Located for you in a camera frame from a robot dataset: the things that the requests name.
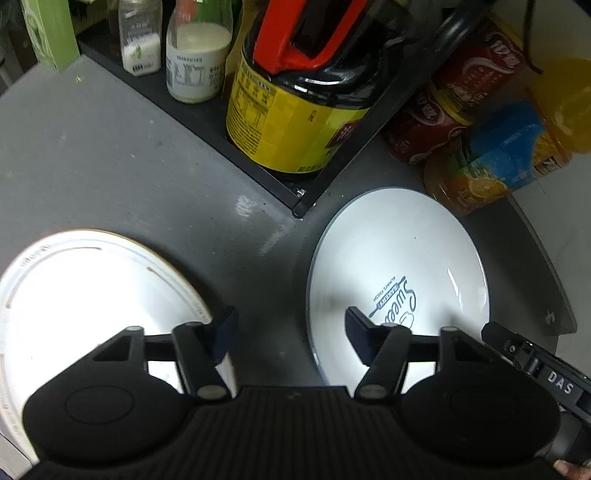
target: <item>orange juice bottle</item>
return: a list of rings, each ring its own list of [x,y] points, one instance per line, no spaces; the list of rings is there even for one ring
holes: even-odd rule
[[[560,60],[530,90],[429,158],[427,192],[457,215],[591,152],[591,61]]]

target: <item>nutrition label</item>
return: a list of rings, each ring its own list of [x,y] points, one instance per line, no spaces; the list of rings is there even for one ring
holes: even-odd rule
[[[247,154],[254,155],[261,141],[275,88],[253,77],[242,64],[235,79],[235,94],[230,101],[228,127],[232,138]]]

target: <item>circular black pad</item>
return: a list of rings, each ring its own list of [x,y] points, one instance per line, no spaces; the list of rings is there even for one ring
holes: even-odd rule
[[[434,453],[488,465],[531,459],[560,425],[552,396],[499,362],[459,362],[420,381],[403,396],[401,413]]]
[[[105,464],[146,454],[180,428],[189,401],[163,380],[123,362],[70,368],[37,390],[22,419],[40,454]]]

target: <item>red can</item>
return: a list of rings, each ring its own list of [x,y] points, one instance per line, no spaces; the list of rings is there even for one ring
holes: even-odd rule
[[[525,65],[522,42],[491,15],[457,48],[433,76],[461,109],[481,103]]]
[[[471,124],[446,95],[431,85],[415,93],[392,117],[384,136],[396,158],[417,164]]]

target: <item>screw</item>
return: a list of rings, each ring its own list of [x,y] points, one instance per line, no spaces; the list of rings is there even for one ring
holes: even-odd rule
[[[381,400],[388,395],[388,391],[382,385],[369,384],[359,389],[359,395],[365,400]]]
[[[220,400],[226,396],[226,392],[220,385],[204,385],[197,390],[197,396],[204,400]]]
[[[556,321],[556,315],[554,314],[554,312],[546,310],[546,315],[544,317],[544,320],[546,322],[546,325],[550,325]]]

